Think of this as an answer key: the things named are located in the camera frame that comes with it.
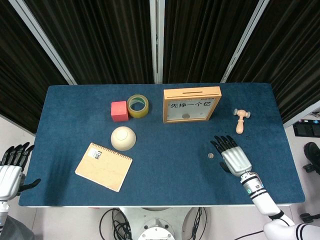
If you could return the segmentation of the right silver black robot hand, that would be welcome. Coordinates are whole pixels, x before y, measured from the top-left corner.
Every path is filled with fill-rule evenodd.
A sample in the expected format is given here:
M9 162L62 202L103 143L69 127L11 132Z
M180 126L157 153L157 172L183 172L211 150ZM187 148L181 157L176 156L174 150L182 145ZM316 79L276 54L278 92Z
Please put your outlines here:
M241 177L252 170L248 157L231 136L215 135L214 138L215 140L211 140L210 143L221 155L223 161L219 164L225 172Z

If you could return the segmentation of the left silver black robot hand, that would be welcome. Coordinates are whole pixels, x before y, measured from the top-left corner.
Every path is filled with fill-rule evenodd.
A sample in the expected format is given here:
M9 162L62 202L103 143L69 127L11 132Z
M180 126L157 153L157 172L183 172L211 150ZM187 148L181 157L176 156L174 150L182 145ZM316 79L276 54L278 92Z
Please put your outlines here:
M41 179L24 184L24 170L29 156L34 149L29 142L9 147L0 159L0 200L7 202L22 192L36 187Z

